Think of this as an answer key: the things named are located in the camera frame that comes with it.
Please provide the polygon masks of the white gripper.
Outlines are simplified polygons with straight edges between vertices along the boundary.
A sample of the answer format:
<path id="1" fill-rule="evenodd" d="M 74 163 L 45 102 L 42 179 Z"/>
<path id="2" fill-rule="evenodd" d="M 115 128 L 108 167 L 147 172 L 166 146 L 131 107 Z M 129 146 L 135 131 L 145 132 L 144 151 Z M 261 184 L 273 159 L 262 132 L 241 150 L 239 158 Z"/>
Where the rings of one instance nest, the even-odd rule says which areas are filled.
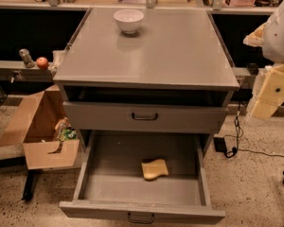
<path id="1" fill-rule="evenodd" d="M 284 102 L 284 64 L 266 66 L 256 76 L 246 118 L 248 121 L 264 121 L 270 118 Z"/>

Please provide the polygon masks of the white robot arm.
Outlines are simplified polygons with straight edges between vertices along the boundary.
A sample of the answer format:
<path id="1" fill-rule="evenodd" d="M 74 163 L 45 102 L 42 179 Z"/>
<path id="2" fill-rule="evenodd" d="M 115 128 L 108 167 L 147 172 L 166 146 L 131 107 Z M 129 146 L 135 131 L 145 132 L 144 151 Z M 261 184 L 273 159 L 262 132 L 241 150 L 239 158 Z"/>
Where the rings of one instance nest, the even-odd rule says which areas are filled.
<path id="1" fill-rule="evenodd" d="M 265 59 L 272 61 L 256 76 L 246 119 L 253 124 L 270 118 L 284 102 L 284 0 L 266 23 L 246 36 L 243 43 L 260 46 Z"/>

